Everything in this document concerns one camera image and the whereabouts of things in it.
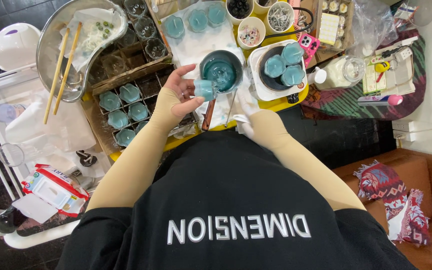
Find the wooden pan handle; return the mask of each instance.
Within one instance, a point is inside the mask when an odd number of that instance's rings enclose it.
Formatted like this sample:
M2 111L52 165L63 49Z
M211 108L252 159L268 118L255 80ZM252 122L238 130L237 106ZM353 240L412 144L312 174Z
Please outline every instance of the wooden pan handle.
M201 130L208 131L209 125L211 124L211 118L213 117L213 111L215 109L216 99L209 101L206 114L204 114L204 120L202 120Z

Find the chopsticks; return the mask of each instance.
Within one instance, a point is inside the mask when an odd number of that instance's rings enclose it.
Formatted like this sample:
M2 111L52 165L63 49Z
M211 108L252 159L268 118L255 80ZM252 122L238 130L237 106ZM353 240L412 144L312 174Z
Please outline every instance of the chopsticks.
M61 48L61 52L59 53L59 58L57 59L56 71L54 72L54 78L53 78L53 84L51 85L51 91L49 92L49 99L47 100L47 105L46 105L46 112L44 114L43 124L45 124L45 125L48 122L48 116L50 115L51 102L53 102L54 90L56 89L56 83L58 81L58 77L60 74L61 64L63 63L64 52L66 51L66 43L68 42L68 37L69 37L69 31L70 31L70 29L67 28L66 34L64 34L64 37L63 37L63 45Z
M66 80L68 79L68 75L69 75L69 69L71 68L73 57L75 56L75 50L78 45L79 33L81 32L82 25L83 23L79 22L78 30L76 30L76 34L74 35L74 41L72 43L71 52L69 53L68 64L66 65L66 70L64 71L63 81L61 82L61 88L59 88L59 92L57 93L56 105L54 106L54 110L53 110L54 115L56 115L56 113L58 112L58 108L61 102L61 97L63 97L64 86L66 85Z

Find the colorful patterned rug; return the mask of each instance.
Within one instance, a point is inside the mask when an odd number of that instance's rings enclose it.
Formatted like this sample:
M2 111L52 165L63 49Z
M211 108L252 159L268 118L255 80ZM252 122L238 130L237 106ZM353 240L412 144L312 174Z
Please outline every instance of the colorful patterned rug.
M363 82L347 89L322 91L308 95L301 102L304 116L314 120L339 120L352 118L374 118L378 120L397 120L410 115L424 100L426 91L426 71L424 50L426 42L416 29L402 32L394 43L419 36L411 46L414 51L414 77L413 83L416 91L404 95L404 101L397 106L362 107L357 100L363 96Z

